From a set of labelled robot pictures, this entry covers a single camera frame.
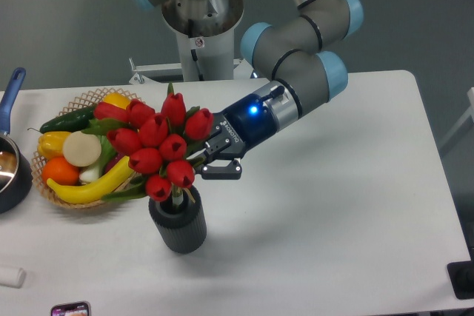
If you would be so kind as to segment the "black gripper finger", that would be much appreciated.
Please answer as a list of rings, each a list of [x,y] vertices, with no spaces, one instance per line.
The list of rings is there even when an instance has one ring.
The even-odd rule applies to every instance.
[[[238,180],[241,177],[242,168],[240,162],[234,159],[225,167],[200,165],[195,168],[195,172],[204,180]]]

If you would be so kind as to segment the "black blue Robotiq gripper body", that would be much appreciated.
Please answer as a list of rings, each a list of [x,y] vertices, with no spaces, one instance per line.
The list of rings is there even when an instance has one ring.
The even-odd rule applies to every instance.
[[[245,153],[276,134],[277,122],[264,99],[249,94],[214,115],[214,129],[208,140],[206,162],[243,158]]]

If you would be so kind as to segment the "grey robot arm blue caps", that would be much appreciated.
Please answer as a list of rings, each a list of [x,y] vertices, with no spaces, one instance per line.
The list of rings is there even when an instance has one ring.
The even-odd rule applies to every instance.
[[[134,0],[160,7],[176,34],[185,81],[231,79],[234,29],[243,0]],[[267,83],[214,116],[210,137],[197,147],[204,179],[237,179],[244,154],[341,93],[348,73],[327,47],[353,34],[364,20],[359,0],[294,0],[298,16],[280,28],[250,27],[242,57]]]

